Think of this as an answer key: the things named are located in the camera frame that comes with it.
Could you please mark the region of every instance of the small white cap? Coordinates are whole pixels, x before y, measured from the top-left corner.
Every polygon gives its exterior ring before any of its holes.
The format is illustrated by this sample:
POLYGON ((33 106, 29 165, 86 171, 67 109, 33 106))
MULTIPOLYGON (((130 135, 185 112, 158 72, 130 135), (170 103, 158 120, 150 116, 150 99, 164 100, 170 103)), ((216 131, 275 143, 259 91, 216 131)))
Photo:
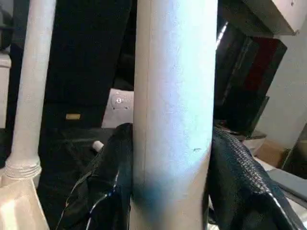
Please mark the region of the small white cap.
POLYGON ((103 148, 104 144, 101 143, 99 140, 95 141, 92 145, 92 148, 96 151, 96 152, 100 152, 100 150, 103 148))

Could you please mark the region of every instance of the black floor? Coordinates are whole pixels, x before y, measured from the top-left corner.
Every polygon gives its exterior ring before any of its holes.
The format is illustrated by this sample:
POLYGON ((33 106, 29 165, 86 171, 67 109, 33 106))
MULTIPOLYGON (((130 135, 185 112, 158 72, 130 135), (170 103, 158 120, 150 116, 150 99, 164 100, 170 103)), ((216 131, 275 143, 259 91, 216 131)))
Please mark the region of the black floor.
MULTIPOLYGON (((57 225, 72 187, 95 156, 92 143, 96 140, 106 143, 112 132, 112 129, 100 128, 42 132, 39 156, 43 171, 37 193, 51 230, 57 225)), ((8 147, 5 151, 3 146, 0 136, 0 167, 4 166, 9 152, 8 147)))

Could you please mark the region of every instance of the gray surface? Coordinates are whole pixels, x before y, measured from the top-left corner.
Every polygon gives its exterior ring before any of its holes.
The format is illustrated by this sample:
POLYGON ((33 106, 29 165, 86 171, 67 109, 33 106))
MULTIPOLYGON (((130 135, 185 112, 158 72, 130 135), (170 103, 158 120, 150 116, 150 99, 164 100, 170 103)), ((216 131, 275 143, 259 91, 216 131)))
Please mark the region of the gray surface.
POLYGON ((283 190, 295 195, 303 201, 307 201, 306 180, 280 169, 270 170, 268 174, 283 190))
POLYGON ((293 195, 289 192, 283 191, 283 193, 287 198, 291 199, 292 201, 299 204, 300 206, 307 208, 307 202, 306 201, 301 200, 300 198, 298 198, 297 196, 295 196, 295 195, 293 195))

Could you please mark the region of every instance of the white wall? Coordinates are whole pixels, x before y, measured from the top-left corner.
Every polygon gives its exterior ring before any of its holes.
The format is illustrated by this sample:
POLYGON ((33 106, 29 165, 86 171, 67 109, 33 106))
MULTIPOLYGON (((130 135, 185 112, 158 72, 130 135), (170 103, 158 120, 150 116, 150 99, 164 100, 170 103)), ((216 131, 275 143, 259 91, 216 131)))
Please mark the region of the white wall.
POLYGON ((291 148, 307 122, 307 21, 300 35, 282 36, 281 40, 288 50, 269 88, 270 100, 256 129, 291 148))
POLYGON ((0 0, 0 6, 10 15, 12 15, 13 14, 13 2, 14 0, 0 0))

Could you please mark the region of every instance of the white cylindrical pipe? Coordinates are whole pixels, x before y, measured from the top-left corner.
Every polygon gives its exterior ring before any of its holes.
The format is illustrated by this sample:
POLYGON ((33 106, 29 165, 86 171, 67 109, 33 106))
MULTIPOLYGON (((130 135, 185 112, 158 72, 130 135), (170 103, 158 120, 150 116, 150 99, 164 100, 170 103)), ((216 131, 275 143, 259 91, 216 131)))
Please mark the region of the white cylindrical pipe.
POLYGON ((139 0, 131 230, 201 230, 217 0, 139 0))
POLYGON ((33 178, 41 173, 38 144, 56 0, 31 0, 20 78, 12 152, 6 179, 33 178))

